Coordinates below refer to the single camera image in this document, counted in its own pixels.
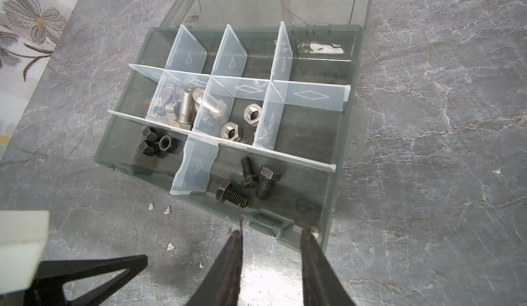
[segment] embroidered flower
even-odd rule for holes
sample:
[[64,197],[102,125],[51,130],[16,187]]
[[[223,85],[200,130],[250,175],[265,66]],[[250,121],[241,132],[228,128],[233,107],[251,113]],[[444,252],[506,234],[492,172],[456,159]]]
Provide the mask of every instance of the embroidered flower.
[[20,58],[15,57],[11,51],[6,49],[16,42],[18,42],[17,34],[0,32],[0,68],[3,64],[16,66],[20,62]]
[[31,39],[36,44],[42,44],[46,36],[57,43],[66,26],[66,18],[56,8],[42,12],[38,0],[7,0],[3,9],[10,23],[31,28]]

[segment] plastic organizer box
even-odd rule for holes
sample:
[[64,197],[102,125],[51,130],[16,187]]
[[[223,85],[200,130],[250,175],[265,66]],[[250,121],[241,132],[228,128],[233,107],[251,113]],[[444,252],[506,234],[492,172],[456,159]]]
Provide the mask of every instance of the plastic organizer box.
[[[144,77],[133,72],[117,108],[109,111],[113,117],[96,162],[233,222],[241,213],[251,227],[295,250],[302,228],[310,226],[325,250],[361,35],[359,26],[288,30],[284,23],[278,29],[233,30],[227,25],[222,34],[183,25],[153,28],[138,63],[130,64]],[[170,52],[160,67],[166,49]],[[181,92],[196,88],[204,90],[202,103],[221,102],[222,115],[215,117],[201,105],[192,130],[169,125],[159,108],[171,102],[177,113]],[[249,104],[261,106],[256,128],[243,119]],[[221,137],[226,122],[240,126],[240,142]],[[142,154],[137,145],[144,126],[176,138],[177,150],[166,158]],[[270,164],[282,179],[266,201],[254,196],[256,188],[239,189],[249,197],[247,207],[239,209],[214,196],[224,179],[239,187],[243,156],[251,158],[256,173]]]

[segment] bolt thread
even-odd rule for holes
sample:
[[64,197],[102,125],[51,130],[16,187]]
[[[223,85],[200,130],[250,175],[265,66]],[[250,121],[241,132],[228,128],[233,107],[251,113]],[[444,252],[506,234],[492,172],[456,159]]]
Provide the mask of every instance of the bolt thread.
[[178,121],[183,124],[192,123],[192,110],[194,108],[194,99],[190,90],[183,90],[181,93],[181,106],[179,107]]
[[226,199],[231,203],[239,205],[240,207],[247,206],[247,196],[235,190],[232,186],[225,191],[225,196]]
[[206,99],[201,99],[201,105],[208,109],[211,113],[219,115],[221,113],[221,107],[216,98],[210,94]]
[[244,177],[254,175],[253,164],[248,156],[241,158],[241,169],[243,170]]
[[256,190],[256,197],[260,200],[265,201],[269,197],[269,193],[273,188],[274,180],[268,179],[267,177],[260,177],[260,184]]

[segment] transparent lid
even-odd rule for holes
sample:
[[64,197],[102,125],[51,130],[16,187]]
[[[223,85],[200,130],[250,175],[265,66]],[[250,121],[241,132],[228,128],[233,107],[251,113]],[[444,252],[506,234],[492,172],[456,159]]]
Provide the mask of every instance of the transparent lid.
[[176,0],[162,27],[364,26],[369,0]]

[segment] gray marble surface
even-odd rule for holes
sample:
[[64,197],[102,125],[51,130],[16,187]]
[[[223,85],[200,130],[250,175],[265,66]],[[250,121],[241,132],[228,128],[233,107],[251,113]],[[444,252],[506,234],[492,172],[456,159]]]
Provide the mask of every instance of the gray marble surface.
[[[0,209],[51,212],[46,259],[148,255],[106,305],[183,305],[233,228],[93,161],[173,1],[79,0],[0,163]],[[526,17],[527,0],[372,0],[365,153],[326,252],[358,305],[527,303]],[[299,254],[244,234],[239,304],[301,304]]]

